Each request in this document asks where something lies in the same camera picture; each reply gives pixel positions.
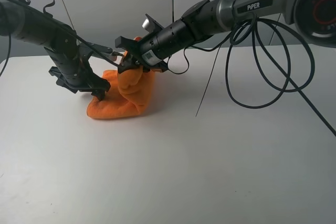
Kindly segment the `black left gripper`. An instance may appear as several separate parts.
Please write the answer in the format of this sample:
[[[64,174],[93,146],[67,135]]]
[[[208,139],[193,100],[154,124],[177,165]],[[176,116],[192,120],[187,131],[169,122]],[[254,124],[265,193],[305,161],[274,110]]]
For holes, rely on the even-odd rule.
[[[49,74],[57,78],[56,85],[66,88],[72,93],[91,92],[99,101],[105,98],[110,89],[110,83],[92,71],[79,71],[77,73],[62,73],[57,67],[51,67]]]

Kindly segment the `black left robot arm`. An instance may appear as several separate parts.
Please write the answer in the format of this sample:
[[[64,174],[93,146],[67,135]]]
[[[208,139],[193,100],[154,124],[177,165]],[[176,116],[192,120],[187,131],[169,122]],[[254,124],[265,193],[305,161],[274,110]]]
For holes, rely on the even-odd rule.
[[[110,83],[93,72],[89,58],[103,58],[112,50],[80,39],[70,26],[23,0],[1,0],[1,36],[44,47],[55,64],[49,74],[60,87],[73,93],[90,92],[98,100],[110,89]]]

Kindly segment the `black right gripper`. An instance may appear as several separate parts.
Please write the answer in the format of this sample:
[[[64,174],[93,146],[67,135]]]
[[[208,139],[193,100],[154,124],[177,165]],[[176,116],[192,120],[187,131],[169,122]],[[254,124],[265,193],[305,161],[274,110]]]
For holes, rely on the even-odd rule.
[[[125,37],[118,37],[115,40],[115,47],[122,48],[127,53],[126,56],[123,57],[121,63],[118,66],[118,73],[121,74],[125,71],[132,69],[142,68],[143,72],[166,72],[168,71],[167,63],[164,63],[162,60],[159,63],[151,66],[149,65],[143,58],[140,52],[139,43],[136,40],[128,39]]]

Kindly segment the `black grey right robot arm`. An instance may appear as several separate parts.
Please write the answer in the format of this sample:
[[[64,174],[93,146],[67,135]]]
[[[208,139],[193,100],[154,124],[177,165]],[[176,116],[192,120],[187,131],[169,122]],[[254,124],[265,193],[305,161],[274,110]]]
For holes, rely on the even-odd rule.
[[[231,31],[243,22],[263,20],[273,14],[282,14],[288,25],[295,24],[306,41],[335,46],[335,0],[203,0],[167,27],[147,17],[143,28],[148,34],[138,41],[118,37],[116,47],[127,52],[118,72],[138,67],[166,71],[164,61],[172,54]]]

